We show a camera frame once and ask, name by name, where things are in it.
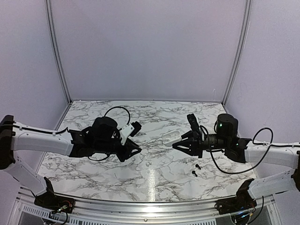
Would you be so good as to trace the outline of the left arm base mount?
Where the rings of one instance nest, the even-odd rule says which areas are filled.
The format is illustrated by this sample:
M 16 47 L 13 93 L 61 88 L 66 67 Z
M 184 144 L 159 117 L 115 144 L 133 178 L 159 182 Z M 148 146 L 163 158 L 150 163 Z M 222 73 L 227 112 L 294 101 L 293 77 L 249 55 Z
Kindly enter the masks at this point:
M 51 184 L 51 181 L 44 177 L 46 190 L 44 193 L 40 195 L 34 194 L 35 201 L 34 204 L 43 208 L 47 208 L 58 212 L 59 209 L 66 206 L 66 209 L 62 209 L 67 213 L 72 213 L 75 200 L 70 197 L 64 197 L 60 195 L 56 195 Z

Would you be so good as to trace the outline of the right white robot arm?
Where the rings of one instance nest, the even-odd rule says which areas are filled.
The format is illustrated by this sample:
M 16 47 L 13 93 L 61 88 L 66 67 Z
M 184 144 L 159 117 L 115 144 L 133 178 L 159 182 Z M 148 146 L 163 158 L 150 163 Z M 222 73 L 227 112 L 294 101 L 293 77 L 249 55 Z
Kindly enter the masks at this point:
M 300 188 L 300 145 L 298 143 L 256 142 L 250 138 L 238 137 L 238 120 L 232 115 L 218 115 L 215 132 L 209 134 L 197 123 L 194 114 L 187 115 L 190 131 L 181 135 L 172 131 L 164 137 L 164 145 L 173 147 L 190 156 L 202 158 L 203 152 L 222 150 L 224 155 L 237 163 L 260 163 L 283 165 L 289 170 L 266 178 L 249 179 L 243 183 L 232 200 L 237 210 L 244 209 L 251 199 Z

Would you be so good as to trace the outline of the white earbud charging case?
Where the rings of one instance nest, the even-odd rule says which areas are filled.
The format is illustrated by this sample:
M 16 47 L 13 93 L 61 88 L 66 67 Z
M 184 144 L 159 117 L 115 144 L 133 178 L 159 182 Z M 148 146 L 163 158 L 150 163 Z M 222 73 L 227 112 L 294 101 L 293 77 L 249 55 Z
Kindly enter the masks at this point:
M 174 143 L 177 143 L 182 140 L 180 131 L 174 130 L 162 135 L 163 144 L 166 147 L 172 147 Z

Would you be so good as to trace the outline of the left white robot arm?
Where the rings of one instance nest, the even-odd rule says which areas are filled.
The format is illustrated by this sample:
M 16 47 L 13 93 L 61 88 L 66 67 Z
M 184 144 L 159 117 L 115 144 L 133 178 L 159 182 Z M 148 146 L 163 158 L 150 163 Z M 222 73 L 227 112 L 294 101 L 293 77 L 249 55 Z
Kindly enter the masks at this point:
M 136 121 L 118 129 L 114 119 L 104 116 L 96 118 L 92 126 L 83 130 L 55 131 L 30 127 L 6 115 L 0 122 L 0 168 L 30 189 L 38 201 L 54 209 L 59 205 L 59 198 L 51 182 L 23 162 L 16 153 L 18 150 L 51 152 L 70 158 L 99 153 L 116 155 L 124 162 L 141 152 L 139 145 L 130 140 L 141 128 Z

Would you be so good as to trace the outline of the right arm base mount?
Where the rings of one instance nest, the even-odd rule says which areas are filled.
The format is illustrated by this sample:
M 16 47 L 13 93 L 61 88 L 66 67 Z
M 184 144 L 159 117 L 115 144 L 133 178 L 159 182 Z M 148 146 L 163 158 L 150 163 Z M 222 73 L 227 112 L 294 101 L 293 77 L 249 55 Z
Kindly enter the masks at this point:
M 215 209 L 220 215 L 248 210 L 256 207 L 257 203 L 248 192 L 250 184 L 254 179 L 248 179 L 242 183 L 234 197 L 219 199 L 215 203 Z

